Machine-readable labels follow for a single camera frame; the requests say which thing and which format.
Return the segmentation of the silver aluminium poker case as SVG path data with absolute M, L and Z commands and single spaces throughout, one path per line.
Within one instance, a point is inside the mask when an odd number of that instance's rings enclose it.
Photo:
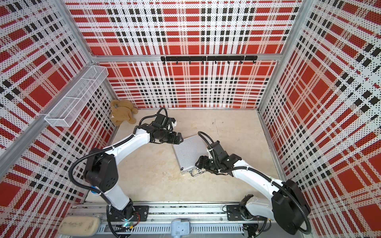
M 184 139 L 179 145 L 173 145 L 175 157 L 182 175 L 190 174 L 192 177 L 205 173 L 205 170 L 195 166 L 200 156 L 206 156 L 207 148 L 200 136 L 194 135 Z

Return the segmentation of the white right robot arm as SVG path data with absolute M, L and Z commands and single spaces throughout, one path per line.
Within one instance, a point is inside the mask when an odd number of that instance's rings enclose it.
M 254 195 L 246 195 L 235 209 L 243 220 L 250 221 L 260 216 L 275 220 L 291 235 L 298 231 L 305 235 L 311 234 L 312 225 L 308 218 L 311 208 L 294 181 L 282 181 L 268 176 L 238 155 L 228 154 L 219 141 L 213 141 L 205 132 L 200 131 L 197 134 L 208 149 L 208 155 L 201 156 L 196 162 L 198 169 L 218 176 L 240 179 L 267 198 L 266 202 L 259 202 Z

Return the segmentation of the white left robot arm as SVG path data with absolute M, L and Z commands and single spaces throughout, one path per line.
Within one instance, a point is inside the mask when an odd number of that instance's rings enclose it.
M 107 215 L 130 220 L 136 215 L 132 200 L 125 195 L 118 184 L 118 164 L 132 152 L 149 143 L 179 145 L 183 142 L 181 133 L 175 132 L 177 122 L 168 116 L 166 108 L 148 116 L 153 121 L 140 121 L 132 134 L 103 149 L 94 148 L 88 155 L 75 161 L 68 178 L 76 186 L 88 189 L 101 196 L 108 204 Z

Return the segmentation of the tan teddy bear plush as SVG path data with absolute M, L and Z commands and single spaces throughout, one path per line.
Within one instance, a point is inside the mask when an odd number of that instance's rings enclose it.
M 134 115 L 138 113 L 138 109 L 129 100 L 112 100 L 110 101 L 112 123 L 119 127 L 124 121 L 134 125 L 137 120 Z

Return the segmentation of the beige foam pad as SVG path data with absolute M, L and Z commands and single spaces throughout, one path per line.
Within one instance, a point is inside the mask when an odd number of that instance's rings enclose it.
M 58 233 L 65 236 L 91 237 L 96 234 L 101 224 L 98 217 L 67 216 L 58 228 Z

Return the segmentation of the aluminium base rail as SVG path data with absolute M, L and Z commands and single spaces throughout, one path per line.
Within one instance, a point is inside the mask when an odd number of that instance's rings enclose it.
M 262 227 L 276 221 L 269 215 L 257 214 L 244 219 L 238 203 L 157 203 L 138 202 L 134 215 L 125 217 L 115 208 L 103 203 L 75 205 L 69 211 L 73 217 L 95 217 L 100 219 L 96 235 L 111 235 L 111 228 L 119 235 L 170 235 L 175 222 L 189 222 L 189 235 L 196 234 L 246 234 L 248 229 L 259 232 Z

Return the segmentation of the black hook rail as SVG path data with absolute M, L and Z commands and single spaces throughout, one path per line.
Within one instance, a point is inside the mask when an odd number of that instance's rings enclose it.
M 244 61 L 256 61 L 258 59 L 258 56 L 228 56 L 228 55 L 222 55 L 222 56 L 163 56 L 160 57 L 162 62 L 181 62 L 181 61 L 189 61 L 189 62 L 196 62 L 196 61 L 238 61 L 238 62 L 244 62 Z

